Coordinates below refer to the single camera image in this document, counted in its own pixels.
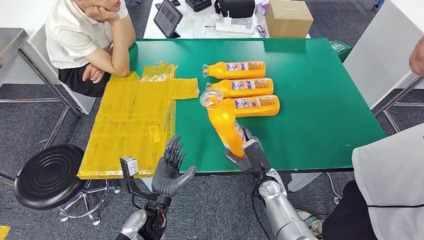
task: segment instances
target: white cabinet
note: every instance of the white cabinet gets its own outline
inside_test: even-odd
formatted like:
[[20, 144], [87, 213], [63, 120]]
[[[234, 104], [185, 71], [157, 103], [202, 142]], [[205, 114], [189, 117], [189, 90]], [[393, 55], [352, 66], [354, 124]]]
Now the white cabinet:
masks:
[[424, 1], [387, 0], [381, 7], [343, 64], [371, 109], [416, 77], [409, 57], [423, 35]]

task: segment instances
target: robot wrist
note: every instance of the robot wrist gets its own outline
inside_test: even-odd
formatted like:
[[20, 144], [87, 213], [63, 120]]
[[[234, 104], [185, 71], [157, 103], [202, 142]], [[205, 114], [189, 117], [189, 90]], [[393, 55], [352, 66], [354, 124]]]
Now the robot wrist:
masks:
[[138, 233], [145, 240], [160, 240], [167, 227], [167, 212], [172, 199], [155, 192], [152, 192], [150, 197], [144, 206], [147, 221]]

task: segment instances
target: gray carpet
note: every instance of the gray carpet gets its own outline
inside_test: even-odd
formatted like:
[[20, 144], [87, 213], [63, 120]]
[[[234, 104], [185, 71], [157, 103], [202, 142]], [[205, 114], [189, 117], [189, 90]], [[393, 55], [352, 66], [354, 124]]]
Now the gray carpet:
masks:
[[[151, 0], [136, 6], [127, 1], [136, 35], [141, 38], [147, 23]], [[307, 0], [315, 22], [312, 37], [325, 37], [354, 45], [375, 12], [369, 11], [373, 0]], [[45, 86], [3, 85], [0, 98], [52, 97]], [[408, 101], [424, 103], [424, 92], [414, 90]], [[71, 143], [85, 149], [95, 113], [100, 101], [97, 100], [92, 114], [75, 118], [68, 115], [57, 136], [55, 144]], [[43, 148], [42, 140], [48, 138], [63, 105], [60, 103], [2, 104], [0, 107], [0, 170], [15, 176], [26, 160]], [[399, 108], [390, 110], [401, 129], [424, 122], [423, 108]], [[393, 134], [391, 126], [383, 117], [378, 118], [388, 135]], [[290, 175], [281, 174], [288, 183]], [[351, 172], [331, 173], [335, 189], [342, 193], [343, 186], [353, 179]], [[147, 188], [138, 181], [139, 186]], [[197, 176], [173, 199], [168, 213], [166, 234], [170, 240], [264, 240], [250, 203], [254, 181], [247, 175]], [[58, 211], [35, 211], [21, 206], [15, 199], [13, 189], [1, 185], [0, 225], [11, 226], [6, 240], [92, 240], [115, 239], [125, 219], [135, 211], [130, 195], [124, 191], [110, 193], [100, 209], [102, 223], [91, 225], [89, 219], [69, 219], [60, 222]], [[299, 209], [311, 213], [330, 213], [333, 193], [325, 174], [298, 192], [290, 192], [289, 200]], [[259, 207], [260, 217], [269, 230], [266, 217]]]
[[354, 46], [378, 12], [374, 0], [304, 0], [313, 17], [312, 38]]

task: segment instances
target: human hand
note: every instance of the human hand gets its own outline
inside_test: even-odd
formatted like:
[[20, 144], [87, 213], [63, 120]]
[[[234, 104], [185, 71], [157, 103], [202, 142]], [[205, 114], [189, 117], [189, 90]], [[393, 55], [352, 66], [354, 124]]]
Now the human hand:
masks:
[[108, 11], [102, 6], [90, 6], [87, 8], [87, 10], [85, 10], [85, 15], [96, 20], [97, 22], [108, 22], [110, 24], [120, 19], [117, 12]]
[[88, 78], [90, 78], [93, 84], [96, 84], [102, 80], [104, 75], [105, 71], [90, 63], [87, 65], [84, 73], [82, 74], [82, 80], [85, 82]]
[[409, 57], [409, 67], [412, 72], [424, 75], [424, 37], [418, 42]]

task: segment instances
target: metal table frame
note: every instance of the metal table frame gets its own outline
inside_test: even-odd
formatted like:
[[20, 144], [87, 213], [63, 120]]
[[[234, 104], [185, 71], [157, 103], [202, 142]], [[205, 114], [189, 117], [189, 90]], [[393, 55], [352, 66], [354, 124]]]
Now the metal table frame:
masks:
[[391, 106], [398, 106], [398, 107], [424, 107], [424, 103], [413, 103], [413, 102], [398, 102], [401, 100], [405, 95], [407, 95], [410, 91], [412, 91], [416, 86], [418, 86], [422, 81], [424, 81], [424, 76], [417, 76], [410, 84], [408, 84], [402, 91], [400, 91], [394, 98], [392, 98], [386, 105], [384, 105], [380, 110], [378, 110], [374, 116], [377, 116], [380, 113], [383, 113], [391, 126], [393, 127], [394, 131], [396, 133], [399, 133], [401, 130], [399, 129], [398, 125], [396, 124], [393, 117], [388, 112], [388, 109]]
[[[80, 111], [71, 105], [71, 103], [62, 95], [57, 87], [49, 81], [46, 75], [38, 68], [33, 60], [25, 53], [22, 46], [29, 38], [28, 34], [23, 28], [0, 28], [0, 71], [3, 66], [12, 58], [17, 52], [20, 57], [31, 67], [37, 76], [57, 95], [58, 98], [31, 98], [31, 99], [0, 99], [0, 103], [54, 103], [62, 102], [65, 104], [60, 117], [54, 126], [47, 143], [44, 148], [48, 148], [55, 140], [65, 116], [68, 111], [71, 111], [76, 117], [80, 116]], [[15, 180], [12, 177], [0, 173], [0, 182], [14, 185]]]

